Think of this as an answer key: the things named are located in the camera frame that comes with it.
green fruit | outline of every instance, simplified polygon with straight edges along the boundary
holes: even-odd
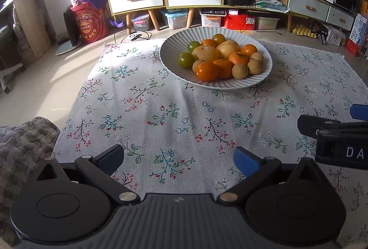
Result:
[[[199,47],[200,45],[201,45],[201,43],[200,43],[200,42],[197,42],[196,40],[193,40],[193,41],[191,41],[191,42],[188,44],[188,46],[187,46],[187,50],[188,50],[188,52],[192,53],[192,52],[193,52],[193,50],[194,50],[195,48]]]
[[[183,52],[179,55],[178,63],[183,68],[192,68],[193,63],[196,61],[194,56],[189,52]]]

tablecloth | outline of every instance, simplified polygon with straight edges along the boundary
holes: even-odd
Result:
[[[313,157],[301,114],[353,121],[353,103],[368,89],[338,54],[262,42],[273,59],[269,77],[246,89],[219,91],[176,78],[159,57],[164,39],[106,45],[71,109],[53,155],[72,162],[114,144],[125,151],[112,177],[137,192],[212,193],[244,175],[233,163],[243,146],[284,163]],[[341,196],[347,219],[339,241],[368,240],[366,171],[320,164]]]

wooden leg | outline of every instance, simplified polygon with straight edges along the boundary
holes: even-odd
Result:
[[[293,16],[292,15],[288,15],[287,17],[287,31],[291,32],[291,26],[292,26],[292,22],[293,22]]]
[[[155,12],[153,10],[148,10],[149,16],[151,17],[151,20],[153,22],[153,25],[155,26],[157,31],[160,31],[159,23],[157,22]]]
[[[193,14],[194,14],[194,8],[191,7],[188,13],[187,28],[190,28],[190,26],[192,26]]]
[[[132,26],[131,26],[131,22],[130,22],[130,14],[127,14],[126,15],[126,26],[128,27],[127,29],[126,29],[126,33],[128,34],[128,35],[130,35],[131,33],[132,33]]]

plate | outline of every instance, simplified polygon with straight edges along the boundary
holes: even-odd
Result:
[[[202,82],[196,77],[192,69],[184,69],[179,66],[178,56],[181,52],[187,49],[189,42],[192,40],[201,42],[204,39],[212,38],[215,34],[223,34],[226,37],[226,40],[232,39],[236,41],[240,47],[247,44],[255,45],[258,49],[258,52],[260,52],[264,57],[262,73],[246,77],[242,80],[232,78],[226,80],[216,80],[213,82]],[[241,34],[240,32],[217,27],[196,27],[173,34],[162,44],[160,58],[162,64],[176,77],[198,86],[219,90],[241,89],[255,85],[266,79],[272,69],[271,55],[259,42],[248,35]]]

tile floor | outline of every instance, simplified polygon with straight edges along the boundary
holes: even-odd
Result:
[[[183,29],[152,31],[151,39],[169,37]],[[296,36],[284,29],[277,31],[282,35],[256,31],[245,33],[258,40],[341,53],[363,81],[368,83],[368,61],[363,57],[354,57],[341,46],[322,45],[319,40]],[[115,39],[120,42],[125,36],[126,32],[122,31],[116,33]],[[61,128],[86,77],[96,64],[103,44],[113,42],[114,36],[110,35],[60,56],[55,55],[57,46],[52,46],[37,62],[28,66],[24,73],[9,75],[6,80],[10,93],[6,95],[0,88],[0,126],[21,124],[35,116],[43,116]]]

